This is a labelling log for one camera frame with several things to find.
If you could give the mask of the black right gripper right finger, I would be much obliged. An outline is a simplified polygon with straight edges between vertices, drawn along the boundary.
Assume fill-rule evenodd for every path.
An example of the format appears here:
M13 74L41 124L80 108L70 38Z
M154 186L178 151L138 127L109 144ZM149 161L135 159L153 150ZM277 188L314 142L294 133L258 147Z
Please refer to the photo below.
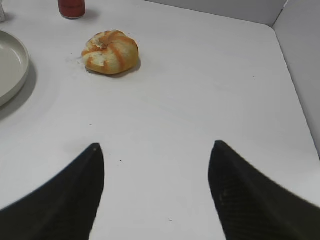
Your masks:
M222 140L208 183L227 240L318 240L320 208L262 174Z

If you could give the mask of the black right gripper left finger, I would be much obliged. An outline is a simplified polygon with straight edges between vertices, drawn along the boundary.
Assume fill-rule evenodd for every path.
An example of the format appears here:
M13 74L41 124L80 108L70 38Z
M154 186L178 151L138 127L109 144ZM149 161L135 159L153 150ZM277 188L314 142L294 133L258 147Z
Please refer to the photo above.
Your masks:
M103 152L93 143L50 181L0 211L0 238L88 240L104 183Z

